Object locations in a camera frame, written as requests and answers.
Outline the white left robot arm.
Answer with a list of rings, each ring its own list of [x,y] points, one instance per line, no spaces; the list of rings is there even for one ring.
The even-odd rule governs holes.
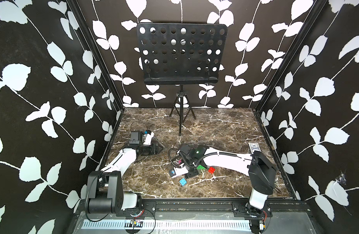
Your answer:
[[[104,168],[93,171],[87,179],[85,212],[87,214],[118,214],[121,210],[139,209],[140,196],[123,191],[122,177],[139,156],[153,156],[164,146],[155,139],[154,132],[132,131],[130,140]]]

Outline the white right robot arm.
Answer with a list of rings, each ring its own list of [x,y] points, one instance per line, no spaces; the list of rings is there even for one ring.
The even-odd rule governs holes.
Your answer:
[[[248,205],[262,210],[269,195],[273,194],[278,168],[258,149],[250,154],[221,151],[210,146],[197,148],[187,144],[179,149],[170,149],[168,158],[173,165],[169,171],[172,178],[184,175],[186,178],[198,175],[198,166],[207,170],[222,167],[249,176],[252,186]]]

